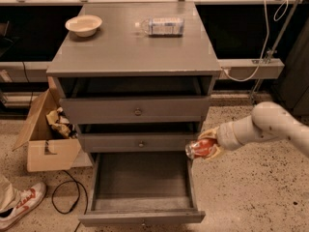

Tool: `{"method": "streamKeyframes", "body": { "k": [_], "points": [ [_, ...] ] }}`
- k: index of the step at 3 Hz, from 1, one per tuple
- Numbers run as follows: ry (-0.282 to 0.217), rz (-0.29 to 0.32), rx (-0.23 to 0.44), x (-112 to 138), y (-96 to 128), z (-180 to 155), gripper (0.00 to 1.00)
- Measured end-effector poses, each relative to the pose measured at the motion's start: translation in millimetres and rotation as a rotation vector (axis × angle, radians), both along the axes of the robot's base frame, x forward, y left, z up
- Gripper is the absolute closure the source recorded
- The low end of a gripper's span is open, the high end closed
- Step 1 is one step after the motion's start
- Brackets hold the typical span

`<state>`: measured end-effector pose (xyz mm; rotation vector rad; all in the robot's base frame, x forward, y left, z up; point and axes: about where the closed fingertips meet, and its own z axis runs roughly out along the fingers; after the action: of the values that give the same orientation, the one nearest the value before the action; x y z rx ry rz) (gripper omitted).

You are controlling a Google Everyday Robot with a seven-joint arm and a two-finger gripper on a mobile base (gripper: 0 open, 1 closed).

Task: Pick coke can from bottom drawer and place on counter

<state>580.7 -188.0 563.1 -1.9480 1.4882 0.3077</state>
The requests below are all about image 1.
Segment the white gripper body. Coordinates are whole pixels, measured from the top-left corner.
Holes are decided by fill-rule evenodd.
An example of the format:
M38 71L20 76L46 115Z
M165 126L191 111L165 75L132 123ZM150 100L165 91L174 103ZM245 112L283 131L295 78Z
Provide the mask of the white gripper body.
M232 122L221 124L218 127L217 142L222 148L229 151L234 151L241 147L235 136Z

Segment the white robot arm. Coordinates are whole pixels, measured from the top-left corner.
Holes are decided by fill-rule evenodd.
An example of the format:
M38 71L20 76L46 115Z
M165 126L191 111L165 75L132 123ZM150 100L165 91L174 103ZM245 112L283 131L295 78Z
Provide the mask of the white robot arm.
M202 158L215 158L226 151L234 151L249 143L262 143L285 139L304 156L309 157L309 127L296 120L282 106L264 101L254 106L243 119L220 124L206 130L199 139L211 138Z

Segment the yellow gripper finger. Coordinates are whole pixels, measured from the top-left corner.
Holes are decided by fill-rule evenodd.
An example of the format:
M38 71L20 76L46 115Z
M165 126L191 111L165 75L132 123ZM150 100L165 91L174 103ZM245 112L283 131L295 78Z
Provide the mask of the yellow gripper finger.
M199 136L198 139L216 139L217 138L217 130L218 128L214 129L208 129L208 130L203 130Z
M221 146L214 144L210 147L209 153L205 156L205 160L212 160L225 154L225 149Z

